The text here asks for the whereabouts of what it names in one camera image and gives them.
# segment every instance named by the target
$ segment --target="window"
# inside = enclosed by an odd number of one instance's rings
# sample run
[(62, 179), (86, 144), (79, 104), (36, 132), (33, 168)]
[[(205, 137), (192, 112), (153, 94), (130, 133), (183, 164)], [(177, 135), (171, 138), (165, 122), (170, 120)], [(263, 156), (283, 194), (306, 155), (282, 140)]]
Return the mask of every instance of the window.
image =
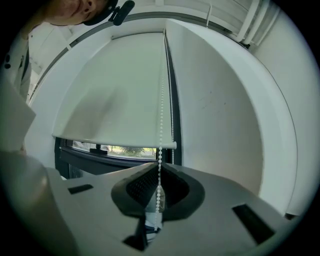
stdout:
[[(97, 145), (86, 142), (73, 141), (72, 147), (78, 150), (89, 152), (90, 149), (96, 149)], [(120, 157), (128, 159), (146, 159), (156, 160), (157, 149), (147, 147), (125, 147), (115, 145), (101, 145), (102, 151), (108, 151), (110, 157)]]

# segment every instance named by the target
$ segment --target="foliage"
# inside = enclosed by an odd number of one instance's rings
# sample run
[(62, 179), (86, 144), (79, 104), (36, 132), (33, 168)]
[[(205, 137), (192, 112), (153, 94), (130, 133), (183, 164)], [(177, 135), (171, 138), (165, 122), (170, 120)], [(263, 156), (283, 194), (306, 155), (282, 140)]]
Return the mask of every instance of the foliage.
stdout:
[(128, 154), (128, 155), (132, 155), (135, 157), (140, 156), (141, 152), (143, 151), (142, 147), (121, 147), (121, 151)]

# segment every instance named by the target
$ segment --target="pipe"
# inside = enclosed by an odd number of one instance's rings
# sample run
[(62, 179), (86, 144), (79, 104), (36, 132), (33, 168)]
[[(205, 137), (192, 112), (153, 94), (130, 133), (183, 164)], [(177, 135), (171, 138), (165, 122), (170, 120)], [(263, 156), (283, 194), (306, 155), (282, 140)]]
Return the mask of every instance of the pipe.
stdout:
[(252, 26), (248, 36), (246, 37), (246, 39), (243, 42), (245, 45), (250, 44), (250, 42), (254, 38), (259, 26), (261, 25), (262, 20), (264, 19), (265, 15), (266, 15), (270, 0), (262, 0), (262, 1), (263, 1), (262, 6), (259, 10), (259, 13), (258, 13), (254, 23), (253, 23), (253, 26)]
[(259, 39), (259, 41), (256, 43), (256, 45), (260, 45), (260, 43), (262, 42), (262, 40), (265, 38), (265, 36), (267, 35), (267, 33), (269, 32), (269, 30), (271, 29), (272, 25), (275, 23), (276, 18), (278, 17), (278, 14), (280, 12), (280, 8), (276, 7), (276, 11), (272, 17), (272, 20), (270, 21), (268, 27), (266, 28), (266, 30), (263, 32), (261, 38)]
[(209, 8), (208, 14), (206, 16), (206, 28), (208, 28), (208, 25), (209, 25), (209, 18), (211, 16), (211, 12), (212, 12), (212, 4), (210, 2), (210, 8)]
[(237, 37), (235, 39), (237, 42), (241, 42), (244, 39), (244, 36), (245, 36), (246, 32), (248, 31), (248, 28), (249, 28), (252, 20), (255, 17), (255, 13), (258, 9), (259, 2), (260, 2), (260, 0), (252, 0), (249, 11), (245, 17), (245, 20), (242, 24), (242, 27), (241, 27)]

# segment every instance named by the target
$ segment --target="headphones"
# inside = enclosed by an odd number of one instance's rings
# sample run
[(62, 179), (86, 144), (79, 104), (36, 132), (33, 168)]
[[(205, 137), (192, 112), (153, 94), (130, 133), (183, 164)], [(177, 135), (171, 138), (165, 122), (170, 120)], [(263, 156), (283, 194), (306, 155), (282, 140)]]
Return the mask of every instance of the headphones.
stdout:
[(120, 26), (131, 10), (135, 7), (135, 2), (132, 0), (126, 1), (123, 6), (117, 6), (118, 0), (109, 0), (103, 11), (97, 15), (96, 17), (92, 18), (91, 20), (85, 21), (83, 24), (86, 26), (93, 26), (104, 19), (106, 19), (110, 14), (112, 16), (109, 18), (109, 22), (112, 22), (115, 26)]

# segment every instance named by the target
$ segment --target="white roller blind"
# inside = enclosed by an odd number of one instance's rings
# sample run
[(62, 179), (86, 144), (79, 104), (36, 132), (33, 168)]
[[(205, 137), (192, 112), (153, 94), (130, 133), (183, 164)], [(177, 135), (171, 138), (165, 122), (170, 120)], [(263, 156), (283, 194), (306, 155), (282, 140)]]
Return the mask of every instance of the white roller blind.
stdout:
[(146, 33), (112, 40), (102, 48), (67, 91), (53, 135), (102, 145), (158, 148), (164, 65), (162, 147), (175, 148), (163, 41), (162, 33)]

